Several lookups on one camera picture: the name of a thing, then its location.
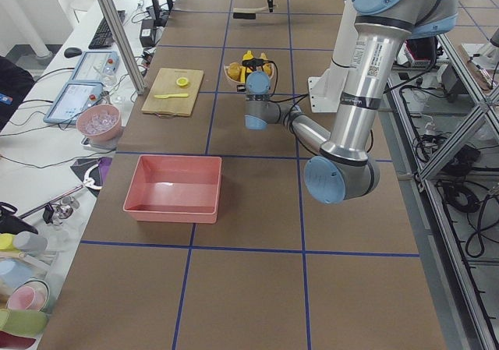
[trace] black keyboard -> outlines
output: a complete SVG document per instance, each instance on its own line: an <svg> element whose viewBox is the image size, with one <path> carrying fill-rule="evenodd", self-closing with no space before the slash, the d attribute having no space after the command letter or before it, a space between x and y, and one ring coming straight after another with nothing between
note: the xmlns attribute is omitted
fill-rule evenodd
<svg viewBox="0 0 499 350"><path fill-rule="evenodd" d="M125 11L120 9L118 11L118 16L123 23L123 20L125 20ZM105 18L102 18L102 21L97 27L97 30L95 31L94 34L94 38L92 38L92 41L88 45L88 48L90 50L96 48L110 48L114 42L115 40L112 37L111 29L109 29L108 22L106 21Z"/></svg>

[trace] computer mouse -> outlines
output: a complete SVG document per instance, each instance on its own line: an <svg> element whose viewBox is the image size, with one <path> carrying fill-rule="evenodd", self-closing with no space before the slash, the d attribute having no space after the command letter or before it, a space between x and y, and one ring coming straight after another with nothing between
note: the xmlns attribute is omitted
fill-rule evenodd
<svg viewBox="0 0 499 350"><path fill-rule="evenodd" d="M64 50L64 56L66 58L73 58L75 56L81 55L81 48L67 48Z"/></svg>

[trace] cutting board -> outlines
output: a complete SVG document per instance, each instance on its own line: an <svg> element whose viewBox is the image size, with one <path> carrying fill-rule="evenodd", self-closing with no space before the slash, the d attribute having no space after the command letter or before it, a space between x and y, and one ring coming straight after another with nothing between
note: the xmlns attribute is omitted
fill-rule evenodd
<svg viewBox="0 0 499 350"><path fill-rule="evenodd" d="M201 86L204 71L198 69L161 68L157 73L146 101L143 103L144 114L191 116L197 93ZM187 77L189 84L180 87L175 82L179 77ZM186 98L157 99L154 95L188 93Z"/></svg>

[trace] yellow knife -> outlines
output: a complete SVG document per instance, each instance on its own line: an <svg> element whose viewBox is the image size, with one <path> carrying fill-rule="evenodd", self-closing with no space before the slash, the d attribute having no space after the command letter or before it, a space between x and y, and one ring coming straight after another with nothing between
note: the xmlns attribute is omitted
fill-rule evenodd
<svg viewBox="0 0 499 350"><path fill-rule="evenodd" d="M188 93L178 93L178 94L158 94L155 95L155 98L166 99L166 98L187 98L189 96Z"/></svg>

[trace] white table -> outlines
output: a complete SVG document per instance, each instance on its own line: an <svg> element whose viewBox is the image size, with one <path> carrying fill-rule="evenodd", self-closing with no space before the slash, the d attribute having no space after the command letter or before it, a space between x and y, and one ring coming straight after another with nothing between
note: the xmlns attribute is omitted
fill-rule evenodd
<svg viewBox="0 0 499 350"><path fill-rule="evenodd" d="M135 24L131 21L131 17L139 12L137 10L137 0L115 0L115 4L117 9L124 9L127 12L124 25L125 32L129 38L134 55L140 56L143 51L139 41L140 24ZM79 26L69 36L44 73L59 68L74 67L79 57L65 58L63 55L64 50L69 47L78 47L82 50L87 50L88 44L101 19L102 13L100 7L95 3L81 20ZM114 44L111 50L118 51L116 44ZM126 68L121 63L117 71L118 80L124 74L126 74ZM34 88L27 95L26 100L43 99L53 101L65 82L69 80L70 75L71 71L65 71L56 72L43 78L39 83L35 84ZM124 97L124 101L119 107L122 110L122 120L123 125L125 125L133 107L131 100L136 96L135 89L128 76L124 78L115 95ZM44 102L22 104L11 118L11 122L17 124L23 123L30 117L33 111L42 111L45 113L49 105ZM16 161L45 166L65 161L72 157L85 157L94 153L94 151L88 151L83 148L81 145L83 136L74 126L64 131L57 126L51 126L18 136L5 136L46 125L43 122L42 114L32 115L29 122L24 126L15 126L12 123L8 123L2 130L2 136L0 136L0 154ZM71 160L53 167L37 169L12 163L6 159L0 159L0 177L2 177L0 201L11 203L18 208L17 214L23 214L72 187L78 186L81 182L70 169L73 162L74 160ZM47 226L41 217L43 211L39 211L24 219L29 224L35 226L40 234L49 238L49 248L55 247L59 251L57 259L51 265L51 269L45 277L45 280L50 285L51 295L55 298L58 297L61 291L65 276L68 273L81 235L96 201L96 198L86 188L81 189L74 196L80 202L80 208L64 221L62 230L56 230L52 226ZM66 241L62 244L61 239L66 239ZM35 349L37 343L38 341L30 349Z"/></svg>

